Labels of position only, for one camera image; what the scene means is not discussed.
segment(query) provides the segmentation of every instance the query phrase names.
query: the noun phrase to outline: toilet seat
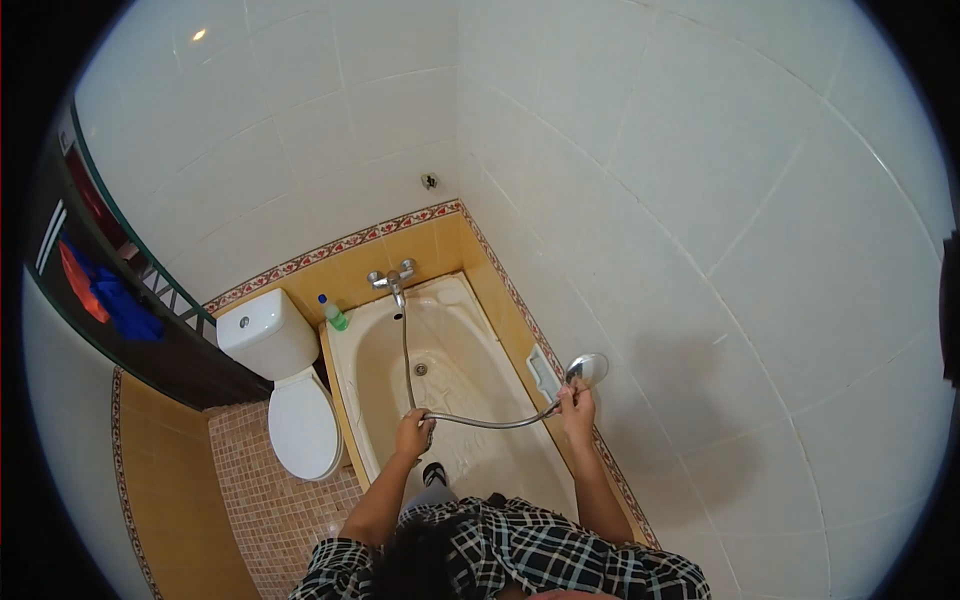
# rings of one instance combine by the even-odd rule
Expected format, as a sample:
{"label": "toilet seat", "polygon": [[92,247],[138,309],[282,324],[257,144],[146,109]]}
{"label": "toilet seat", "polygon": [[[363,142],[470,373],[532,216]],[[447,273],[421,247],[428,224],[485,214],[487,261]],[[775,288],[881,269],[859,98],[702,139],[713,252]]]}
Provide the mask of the toilet seat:
{"label": "toilet seat", "polygon": [[339,468],[344,447],[340,425],[312,367],[276,382],[267,422],[276,457],[293,475],[316,481]]}

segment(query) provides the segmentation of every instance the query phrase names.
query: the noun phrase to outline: shower hose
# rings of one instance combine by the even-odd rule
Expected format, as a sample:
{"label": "shower hose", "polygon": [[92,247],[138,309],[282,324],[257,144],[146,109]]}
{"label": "shower hose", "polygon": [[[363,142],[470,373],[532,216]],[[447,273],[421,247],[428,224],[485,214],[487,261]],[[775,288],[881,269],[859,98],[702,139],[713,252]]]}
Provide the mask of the shower hose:
{"label": "shower hose", "polygon": [[[410,410],[417,408],[417,403],[414,401],[414,388],[410,383],[410,354],[407,351],[407,307],[406,305],[400,306],[400,312],[402,313],[403,321],[403,373],[407,378],[407,400],[410,402]],[[533,417],[528,417],[527,419],[521,420],[511,420],[504,423],[491,422],[488,420],[477,420],[477,419],[468,419],[467,417],[460,417],[458,415],[448,415],[447,413],[427,413],[423,415],[423,419],[438,419],[438,420],[451,420],[455,423],[461,423],[462,425],[470,425],[471,427],[484,427],[486,429],[514,429],[516,427],[523,427],[526,425],[532,425],[535,422],[541,421],[550,417],[554,414],[554,411],[557,410],[557,406],[560,404],[559,400],[554,400],[550,403],[549,406],[536,413]],[[433,441],[433,432],[430,432],[430,442]]]}

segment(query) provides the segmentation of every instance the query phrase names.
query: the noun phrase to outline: dark hair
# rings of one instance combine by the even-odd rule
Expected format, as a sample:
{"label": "dark hair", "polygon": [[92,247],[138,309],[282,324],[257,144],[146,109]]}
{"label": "dark hair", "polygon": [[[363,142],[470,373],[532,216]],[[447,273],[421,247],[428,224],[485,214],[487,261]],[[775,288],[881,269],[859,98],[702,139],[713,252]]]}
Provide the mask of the dark hair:
{"label": "dark hair", "polygon": [[374,558],[373,597],[452,600],[457,598],[446,559],[454,552],[450,540],[457,525],[471,516],[455,516],[439,523],[427,523],[421,517],[398,527],[383,546],[383,554]]}

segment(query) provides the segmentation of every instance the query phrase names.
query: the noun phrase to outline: faucet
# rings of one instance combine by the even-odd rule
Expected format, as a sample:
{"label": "faucet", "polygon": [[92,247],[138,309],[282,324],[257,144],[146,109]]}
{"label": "faucet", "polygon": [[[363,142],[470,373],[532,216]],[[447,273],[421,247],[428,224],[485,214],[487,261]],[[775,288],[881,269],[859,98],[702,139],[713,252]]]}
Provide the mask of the faucet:
{"label": "faucet", "polygon": [[414,276],[414,270],[417,268],[417,261],[413,258],[406,258],[400,262],[400,273],[391,270],[384,276],[379,271],[370,271],[367,274],[367,281],[371,283],[374,290],[390,289],[394,295],[394,301],[400,308],[406,306],[407,299],[403,296],[403,282]]}

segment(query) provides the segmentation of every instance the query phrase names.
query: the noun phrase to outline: toilet tank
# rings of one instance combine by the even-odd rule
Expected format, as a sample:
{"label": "toilet tank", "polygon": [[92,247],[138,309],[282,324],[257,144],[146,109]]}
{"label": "toilet tank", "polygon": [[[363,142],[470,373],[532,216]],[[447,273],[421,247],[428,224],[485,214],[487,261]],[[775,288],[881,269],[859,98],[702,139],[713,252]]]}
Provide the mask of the toilet tank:
{"label": "toilet tank", "polygon": [[244,302],[217,319],[217,346],[261,377],[278,381],[317,360],[313,327],[282,289]]}

